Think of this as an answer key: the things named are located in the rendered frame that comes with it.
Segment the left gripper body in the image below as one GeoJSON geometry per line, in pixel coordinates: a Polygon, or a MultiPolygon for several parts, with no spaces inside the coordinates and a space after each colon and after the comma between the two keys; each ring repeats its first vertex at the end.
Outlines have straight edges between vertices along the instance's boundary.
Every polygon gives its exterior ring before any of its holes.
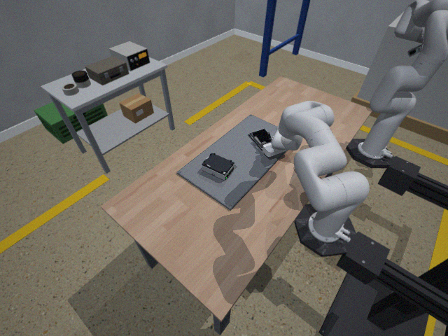
{"type": "Polygon", "coordinates": [[[273,155],[277,155],[277,154],[280,154],[280,153],[288,151],[288,150],[286,150],[286,149],[285,150],[277,150],[272,147],[272,144],[270,142],[270,143],[263,145],[262,151],[264,154],[266,154],[267,157],[271,157],[273,155]]]}

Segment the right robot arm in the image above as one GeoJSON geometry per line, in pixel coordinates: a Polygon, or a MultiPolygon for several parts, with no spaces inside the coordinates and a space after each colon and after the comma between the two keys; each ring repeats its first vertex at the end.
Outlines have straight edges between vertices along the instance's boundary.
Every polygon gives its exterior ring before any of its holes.
{"type": "Polygon", "coordinates": [[[422,90],[448,56],[448,0],[412,2],[406,7],[394,33],[401,39],[423,42],[423,48],[420,53],[422,44],[410,49],[407,52],[410,57],[419,53],[412,66],[390,69],[370,100],[371,110],[380,115],[365,141],[358,145],[358,150],[372,159],[392,158],[386,147],[416,104],[416,97],[411,92],[422,90]]]}

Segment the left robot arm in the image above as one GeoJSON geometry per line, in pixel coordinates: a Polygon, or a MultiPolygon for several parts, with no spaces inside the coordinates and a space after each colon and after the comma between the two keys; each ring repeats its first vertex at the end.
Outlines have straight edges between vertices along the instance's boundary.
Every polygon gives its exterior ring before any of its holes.
{"type": "Polygon", "coordinates": [[[268,132],[267,138],[280,151],[296,151],[302,138],[306,140],[309,148],[295,154],[294,168],[310,204],[317,210],[309,218],[309,230],[322,242],[335,242],[339,238],[349,242],[351,238],[343,234],[350,233],[344,229],[344,223],[366,199],[370,185],[357,171],[318,177],[337,172],[347,164],[346,155],[330,129],[334,119],[329,106],[304,101],[285,108],[279,126],[268,132]]]}

